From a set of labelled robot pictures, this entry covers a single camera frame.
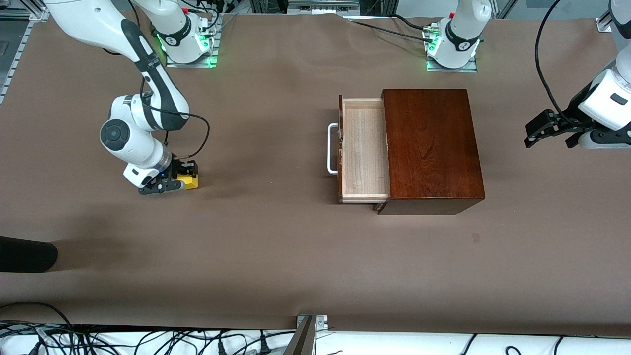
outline black cable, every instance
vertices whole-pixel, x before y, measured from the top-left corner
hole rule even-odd
[[[553,355],[557,355],[558,345],[559,345],[559,344],[561,344],[561,340],[563,340],[563,338],[565,338],[565,335],[561,335],[561,336],[558,338],[557,342],[556,342],[556,343],[554,343],[554,352],[553,352]]]
[[[206,350],[206,348],[215,340],[219,339],[219,335],[221,333],[217,334],[216,336],[210,338],[210,340],[204,344],[204,346],[199,350],[199,352],[197,353],[197,355],[202,355],[204,353],[204,350]]]
[[[421,31],[424,30],[423,26],[417,26],[414,23],[408,21],[408,19],[406,19],[403,16],[399,16],[397,14],[394,14],[394,15],[388,15],[386,17],[398,18],[399,20],[403,21],[403,23],[405,23],[407,26],[410,26],[411,28],[414,28],[414,29],[417,29],[417,30],[421,30]]]
[[[112,52],[112,51],[108,51],[107,49],[103,48],[103,50],[107,53],[107,54],[111,54],[113,56],[120,56],[120,53],[116,53],[116,52]]]
[[[60,327],[53,327],[51,325],[46,325],[46,324],[36,324],[36,323],[28,323],[28,322],[16,322],[16,321],[10,321],[13,322],[13,324],[11,325],[12,327],[15,325],[23,325],[26,327],[29,327],[32,330],[33,333],[30,333],[30,335],[33,334],[37,334],[37,328],[48,328],[50,330],[58,330],[61,332],[67,332],[67,333],[73,333],[73,334],[78,334],[78,335],[83,335],[83,333],[81,332],[75,332],[74,330],[66,330]],[[0,339],[4,338],[7,335],[13,335],[13,334],[17,334],[17,335],[24,335],[24,334],[20,334],[21,332],[24,332],[26,329],[19,329],[19,330],[12,330],[11,332],[8,333],[4,333],[2,335],[0,335]]]
[[[174,332],[173,336],[171,336],[171,338],[169,338],[169,340],[167,340],[164,344],[162,344],[162,346],[160,346],[158,348],[158,350],[156,350],[153,355],[158,355],[158,353],[160,352],[160,350],[162,350],[162,348],[164,348],[165,346],[167,346],[169,343],[173,342],[174,339],[176,338],[176,333]]]
[[[202,7],[199,7],[199,6],[193,5],[193,4],[189,3],[189,2],[188,2],[188,1],[186,1],[186,0],[180,0],[180,1],[182,1],[184,4],[187,4],[188,6],[190,6],[190,7],[194,8],[194,9],[203,9],[205,12],[208,12],[208,9],[207,9],[207,8],[206,8],[206,6],[204,5],[204,2],[203,2],[203,1],[200,1],[200,3],[201,3],[201,6],[202,6]]]
[[[29,327],[29,328],[33,328],[32,331],[35,332],[35,335],[37,335],[37,343],[35,344],[35,346],[33,347],[33,349],[31,349],[31,351],[28,353],[28,355],[38,355],[39,354],[39,347],[40,346],[44,346],[44,349],[46,350],[46,355],[50,355],[50,352],[48,350],[48,347],[46,346],[46,341],[42,338],[42,336],[37,333],[37,329],[35,329],[35,327],[31,326],[30,324],[22,324],[23,326]]]
[[[511,350],[515,350],[517,355],[521,355],[521,351],[519,351],[518,348],[516,348],[516,347],[514,347],[512,345],[509,345],[509,346],[506,347],[506,349],[504,349],[504,354],[505,355],[513,355],[513,354],[510,353]]]
[[[83,355],[88,355],[88,350],[90,350],[90,355],[97,355],[97,352],[94,351],[90,341],[87,340],[84,335],[79,335],[79,343],[83,345]]]
[[[68,320],[68,317],[66,317],[66,315],[60,311],[59,309],[57,309],[55,306],[48,304],[48,303],[44,303],[44,302],[34,302],[34,301],[22,301],[22,302],[14,302],[14,303],[9,303],[9,304],[5,304],[3,306],[0,306],[0,310],[3,308],[7,308],[7,307],[12,307],[12,306],[25,306],[25,305],[33,305],[33,306],[43,306],[43,307],[47,307],[52,309],[53,311],[55,311],[55,313],[57,313],[57,315],[59,315],[61,317],[61,319],[64,320],[64,323],[66,324],[66,326],[68,327],[68,337],[70,339],[70,343],[73,343],[73,335],[72,333],[70,333],[71,329],[72,329],[72,325],[70,324],[70,321]]]
[[[267,355],[269,353],[271,353],[272,351],[270,350],[269,346],[268,346],[268,342],[265,340],[265,333],[263,333],[263,331],[261,330],[261,351],[259,351],[260,355]]]
[[[129,5],[131,6],[132,11],[134,11],[134,17],[136,17],[136,26],[140,28],[140,20],[138,19],[138,12],[136,12],[136,7],[131,3],[131,0],[127,0]]]
[[[215,12],[215,14],[213,15],[213,17],[214,17],[215,19],[213,20],[213,22],[212,22],[210,25],[208,25],[208,26],[206,26],[206,27],[202,27],[202,29],[201,29],[202,31],[205,31],[205,30],[207,30],[207,29],[211,28],[212,26],[215,26],[215,25],[217,24],[217,21],[219,21],[219,15],[220,15],[220,12],[219,12],[219,11],[217,11],[216,9],[212,9],[212,8],[211,8],[211,10],[213,10],[213,11]]]
[[[52,341],[54,341],[55,344],[57,344],[57,346],[50,346],[51,348],[53,348],[53,349],[58,348],[59,350],[61,350],[63,355],[67,355],[66,352],[64,351],[65,346],[62,346],[61,343],[57,339],[55,339],[55,337],[49,337],[49,338],[51,338]]]
[[[274,333],[274,334],[268,334],[268,335],[265,335],[265,339],[267,339],[267,338],[271,338],[271,337],[276,337],[277,335],[294,334],[295,332],[296,332],[296,331],[294,331],[294,330],[290,330],[290,331],[288,331],[288,332],[278,332],[278,333]],[[252,344],[256,344],[256,343],[258,343],[259,341],[261,341],[261,339],[260,339],[260,338],[259,338],[259,339],[256,339],[256,340],[253,340],[253,341],[251,341],[251,342],[249,342],[249,343],[247,343],[244,347],[242,347],[242,348],[240,348],[239,350],[235,351],[232,355],[237,355],[237,354],[238,354],[241,350],[247,350],[247,348],[248,348],[250,345],[252,345]]]
[[[143,94],[144,82],[145,82],[145,80],[144,80],[144,77],[143,77],[143,82],[142,82],[142,84],[140,84],[140,96],[142,96],[142,94]],[[186,113],[183,113],[183,112],[175,112],[175,111],[157,109],[156,107],[153,107],[153,106],[151,106],[149,104],[146,104],[143,100],[141,100],[141,101],[142,101],[144,106],[149,107],[150,109],[152,109],[154,111],[157,111],[157,112],[166,113],[166,114],[178,114],[178,115],[181,115],[181,116],[192,116],[192,117],[195,117],[197,119],[202,120],[206,124],[206,136],[204,137],[204,140],[201,142],[201,145],[199,146],[199,148],[193,154],[185,155],[185,156],[182,156],[182,157],[176,157],[176,159],[179,159],[179,160],[181,160],[181,159],[189,159],[189,158],[192,158],[195,155],[197,155],[199,152],[201,152],[201,150],[206,145],[206,141],[208,141],[208,136],[210,135],[210,123],[204,117],[198,116],[196,114],[191,114],[191,113],[186,114]]]
[[[570,121],[570,119],[567,118],[565,116],[565,114],[561,111],[561,108],[559,107],[557,101],[555,100],[554,96],[552,95],[552,91],[550,90],[550,87],[548,86],[548,83],[546,82],[545,78],[543,77],[543,73],[541,72],[541,65],[539,64],[539,42],[541,41],[541,33],[543,31],[543,27],[546,24],[546,21],[548,21],[548,17],[550,17],[550,14],[552,13],[552,10],[554,10],[554,8],[557,6],[557,4],[560,1],[561,0],[556,0],[550,6],[550,9],[548,9],[548,12],[546,13],[546,15],[543,17],[543,20],[541,21],[541,25],[539,26],[539,31],[537,32],[537,39],[534,41],[534,64],[537,67],[537,74],[539,75],[539,79],[541,80],[541,83],[543,84],[543,87],[546,89],[546,93],[548,94],[548,97],[550,98],[550,101],[552,102],[552,105],[554,106],[555,110],[557,110],[557,113],[564,120],[566,120],[566,122],[568,122],[570,124],[573,124],[572,121]]]
[[[193,344],[192,342],[189,342],[188,340],[182,339],[182,341],[185,342],[186,344],[189,344],[190,346],[194,347],[195,348],[195,353],[196,354],[198,353],[199,349],[198,349],[197,345]]]
[[[170,340],[170,344],[168,345],[167,350],[164,352],[164,355],[170,355],[171,351],[173,351],[173,347],[183,338],[184,333],[177,332],[177,335],[174,335]]]
[[[371,8],[368,9],[368,11],[366,11],[363,15],[366,16],[367,14],[369,14],[374,8],[375,6],[379,5],[380,3],[383,3],[384,0],[377,0],[375,1],[375,3],[372,5]]]
[[[140,340],[138,341],[138,344],[136,344],[136,347],[135,347],[135,349],[134,349],[134,355],[137,355],[137,353],[138,353],[138,348],[140,347],[140,345],[142,345],[142,344],[143,344],[143,340],[145,340],[145,338],[147,338],[150,334],[151,334],[151,333],[145,334],[145,335],[144,335],[144,337],[140,338]],[[157,338],[159,338],[159,337],[161,337],[161,336],[163,336],[163,335],[166,335],[166,334],[167,334],[167,332],[164,332],[164,333],[160,334],[160,336],[155,337],[155,338],[153,338],[152,340],[156,340]]]
[[[131,3],[131,0],[127,0],[127,2],[131,6],[131,9],[134,11],[134,16],[136,17],[136,26],[140,27],[140,20],[138,19],[138,12],[136,12],[136,8],[134,7],[134,4]],[[105,48],[103,48],[103,50],[107,54],[111,54],[113,56],[120,56],[121,55],[120,53],[112,52],[112,51],[109,51],[109,50],[107,50]]]
[[[152,341],[154,341],[154,340],[157,340],[158,338],[160,338],[161,336],[163,336],[163,335],[165,335],[165,334],[166,334],[166,332],[162,332],[162,334],[159,334],[157,337],[151,338],[151,339],[149,339],[149,340],[145,340],[145,339],[146,339],[146,338],[148,338],[150,335],[152,335],[152,334],[156,334],[156,333],[158,333],[158,332],[149,332],[149,333],[145,334],[142,338],[140,338],[140,340],[138,341],[138,343],[137,343],[136,345],[126,345],[126,344],[114,344],[114,345],[111,345],[111,344],[107,343],[106,341],[104,341],[104,340],[102,340],[102,339],[98,338],[98,335],[100,335],[100,333],[97,333],[96,335],[92,335],[92,337],[93,337],[94,339],[96,339],[96,340],[98,340],[98,341],[100,341],[100,342],[104,343],[104,344],[108,344],[108,346],[113,346],[113,347],[134,347],[134,348],[138,348],[139,346],[141,346],[141,345],[145,345],[145,344],[149,344],[150,342],[152,342]]]
[[[467,352],[469,351],[469,347],[471,347],[471,343],[473,342],[473,339],[475,339],[475,337],[477,337],[478,334],[473,334],[473,336],[471,338],[469,338],[469,341],[467,342],[467,346],[464,347],[464,351],[460,354],[460,355],[466,355]]]
[[[404,33],[399,33],[399,32],[395,32],[395,31],[390,31],[390,30],[386,30],[385,28],[381,28],[381,27],[377,27],[377,26],[373,26],[373,25],[369,25],[368,23],[363,23],[363,22],[357,22],[357,21],[351,21],[352,23],[356,23],[358,25],[362,25],[362,26],[366,26],[366,27],[370,27],[370,28],[374,28],[376,30],[380,30],[383,32],[388,32],[388,33],[392,33],[394,35],[399,35],[402,37],[407,37],[407,38],[411,38],[411,39],[417,39],[417,40],[421,40],[423,42],[431,42],[432,40],[430,39],[424,39],[421,37],[415,37],[415,36],[410,36],[410,35],[406,35]]]

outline black cylinder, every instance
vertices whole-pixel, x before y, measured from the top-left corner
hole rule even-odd
[[[57,261],[57,248],[43,241],[0,236],[0,272],[44,272]]]

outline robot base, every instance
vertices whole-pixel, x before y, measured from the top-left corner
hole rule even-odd
[[[203,34],[208,36],[207,39],[201,40],[203,46],[208,48],[199,58],[190,63],[178,63],[171,59],[168,54],[161,50],[167,57],[167,67],[169,68],[215,68],[217,67],[217,57],[219,56],[219,44],[221,43],[221,28],[223,27],[223,14],[218,15],[217,22],[212,28],[205,31]]]
[[[195,160],[181,162],[173,158],[166,170],[161,172],[144,188],[139,188],[140,195],[191,190],[198,186],[198,166]]]
[[[440,38],[440,22],[432,22],[431,25],[427,26],[423,31],[423,38],[431,39],[433,42],[425,43],[425,53],[427,58],[427,71],[441,71],[444,73],[477,73],[478,72],[478,63],[476,62],[475,56],[473,56],[467,64],[461,66],[460,68],[447,68],[442,66],[436,61],[436,58],[429,55],[430,50],[434,50],[433,47],[437,46],[441,41]]]
[[[428,56],[427,71],[442,71],[444,73],[477,73],[478,63],[476,62],[475,57],[473,57],[462,68],[452,69],[438,64],[436,59]]]

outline open drawer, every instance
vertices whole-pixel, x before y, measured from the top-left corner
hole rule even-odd
[[[457,214],[485,197],[466,90],[339,97],[338,194],[379,214]]]
[[[381,203],[390,197],[382,99],[341,100],[338,130],[339,200]]]

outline wood grain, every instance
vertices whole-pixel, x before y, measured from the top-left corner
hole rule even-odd
[[[342,101],[342,202],[384,202],[389,196],[383,107],[381,99]]]
[[[382,98],[391,200],[484,199],[466,90],[386,89]]]

